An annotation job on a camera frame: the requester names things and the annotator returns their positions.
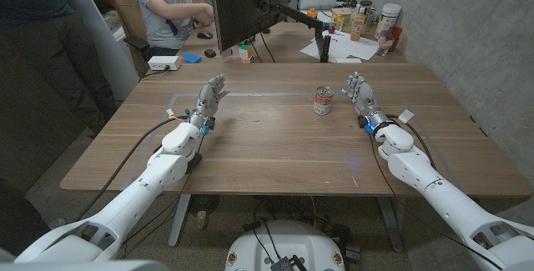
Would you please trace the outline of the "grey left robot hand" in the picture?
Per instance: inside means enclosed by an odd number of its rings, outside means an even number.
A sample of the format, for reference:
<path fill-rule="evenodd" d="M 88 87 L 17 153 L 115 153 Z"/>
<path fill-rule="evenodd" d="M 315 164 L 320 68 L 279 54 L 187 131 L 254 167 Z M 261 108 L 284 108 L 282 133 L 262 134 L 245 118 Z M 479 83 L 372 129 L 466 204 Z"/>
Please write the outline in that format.
<path fill-rule="evenodd" d="M 229 91 L 224 90 L 225 78 L 219 74 L 211 78 L 199 91 L 194 108 L 189 117 L 189 122 L 201 129 L 208 118 L 212 118 L 219 106 L 220 99 Z"/>

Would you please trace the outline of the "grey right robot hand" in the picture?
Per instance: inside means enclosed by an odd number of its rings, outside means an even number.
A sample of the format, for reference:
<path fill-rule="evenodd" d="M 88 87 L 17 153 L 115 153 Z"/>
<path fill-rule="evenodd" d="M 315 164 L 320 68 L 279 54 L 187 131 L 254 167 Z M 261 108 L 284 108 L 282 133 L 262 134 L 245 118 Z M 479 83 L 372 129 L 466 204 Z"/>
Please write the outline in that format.
<path fill-rule="evenodd" d="M 388 123 L 388 117 L 380 109 L 372 87 L 357 72 L 350 75 L 346 82 L 348 88 L 343 88 L 341 93 L 353 103 L 359 127 L 367 133 L 375 134 L 380 126 Z"/>

